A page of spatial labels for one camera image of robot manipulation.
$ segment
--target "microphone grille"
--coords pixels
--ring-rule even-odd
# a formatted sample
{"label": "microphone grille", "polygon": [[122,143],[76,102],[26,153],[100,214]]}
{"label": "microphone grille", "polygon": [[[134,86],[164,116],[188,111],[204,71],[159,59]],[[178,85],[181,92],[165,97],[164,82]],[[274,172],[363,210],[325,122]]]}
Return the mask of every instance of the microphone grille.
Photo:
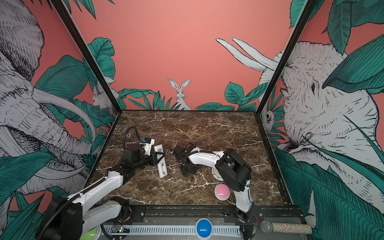
{"label": "microphone grille", "polygon": [[273,232],[273,225],[271,222],[268,221],[262,221],[260,223],[260,228],[262,229],[263,232],[265,233],[271,233]]}

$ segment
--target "pink button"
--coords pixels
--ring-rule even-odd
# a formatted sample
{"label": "pink button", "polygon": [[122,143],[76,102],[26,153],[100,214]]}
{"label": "pink button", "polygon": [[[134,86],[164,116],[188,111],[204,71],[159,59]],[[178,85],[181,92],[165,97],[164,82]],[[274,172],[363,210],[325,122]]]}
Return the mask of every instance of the pink button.
{"label": "pink button", "polygon": [[215,195],[221,201],[227,200],[230,194],[229,187],[225,184],[219,184],[215,187]]}

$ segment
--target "glitter microphone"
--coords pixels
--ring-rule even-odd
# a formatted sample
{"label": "glitter microphone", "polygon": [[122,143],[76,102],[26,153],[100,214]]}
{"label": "glitter microphone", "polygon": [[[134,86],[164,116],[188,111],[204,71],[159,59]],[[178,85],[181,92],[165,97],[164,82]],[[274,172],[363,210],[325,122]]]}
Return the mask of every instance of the glitter microphone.
{"label": "glitter microphone", "polygon": [[312,234],[312,228],[308,224],[293,224],[293,223],[262,221],[260,223],[260,228],[265,233],[281,232],[281,233]]}

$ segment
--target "green button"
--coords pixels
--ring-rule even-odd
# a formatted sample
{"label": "green button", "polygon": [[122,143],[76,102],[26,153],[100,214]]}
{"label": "green button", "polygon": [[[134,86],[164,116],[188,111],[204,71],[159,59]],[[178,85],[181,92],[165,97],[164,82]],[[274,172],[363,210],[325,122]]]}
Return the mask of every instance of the green button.
{"label": "green button", "polygon": [[94,229],[92,229],[91,231],[89,232],[86,232],[80,240],[93,240],[95,239],[97,235],[97,227],[95,227]]}

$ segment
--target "brown marble surface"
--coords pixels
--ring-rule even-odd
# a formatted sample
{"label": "brown marble surface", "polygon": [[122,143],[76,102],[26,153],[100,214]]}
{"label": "brown marble surface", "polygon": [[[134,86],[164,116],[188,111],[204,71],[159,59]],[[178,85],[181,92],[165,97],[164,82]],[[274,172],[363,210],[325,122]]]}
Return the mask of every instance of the brown marble surface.
{"label": "brown marble surface", "polygon": [[[181,174],[171,150],[176,145],[185,146],[192,142],[197,147],[212,151],[233,148],[252,167],[250,192],[255,204],[283,205],[253,113],[123,112],[90,183],[101,178],[105,170],[120,159],[122,136],[130,126],[137,127],[142,139],[150,137],[155,139],[155,145],[163,145],[168,175],[160,179],[157,166],[137,169],[129,182],[107,195],[102,203],[119,196],[132,204],[233,204],[235,196],[232,190],[226,201],[215,197],[215,186],[220,182],[214,179],[210,167],[202,166],[201,173],[191,177]],[[132,131],[126,143],[134,141],[136,137]]]}

